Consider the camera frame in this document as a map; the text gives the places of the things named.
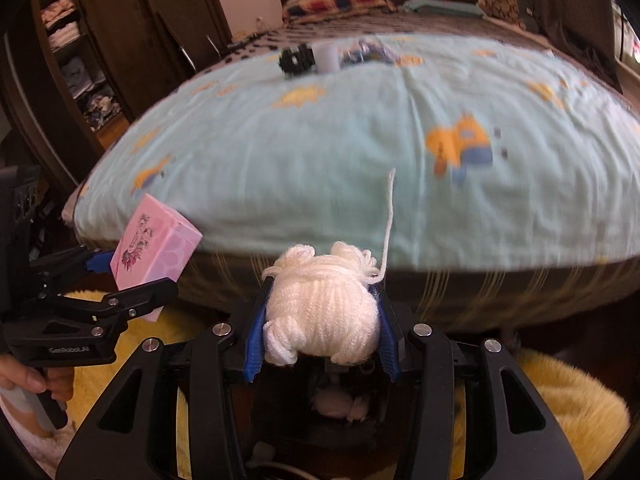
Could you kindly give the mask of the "person's left hand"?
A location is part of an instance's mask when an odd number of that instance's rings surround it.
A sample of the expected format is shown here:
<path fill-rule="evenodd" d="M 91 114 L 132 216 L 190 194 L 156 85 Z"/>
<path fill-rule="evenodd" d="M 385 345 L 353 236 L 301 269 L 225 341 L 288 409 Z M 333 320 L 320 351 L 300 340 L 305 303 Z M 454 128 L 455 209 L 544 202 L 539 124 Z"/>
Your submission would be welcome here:
<path fill-rule="evenodd" d="M 0 359 L 1 388 L 20 387 L 31 393 L 50 392 L 54 400 L 66 403 L 74 395 L 75 369 L 73 367 L 47 368 L 43 373 L 18 362 L 9 353 Z"/>

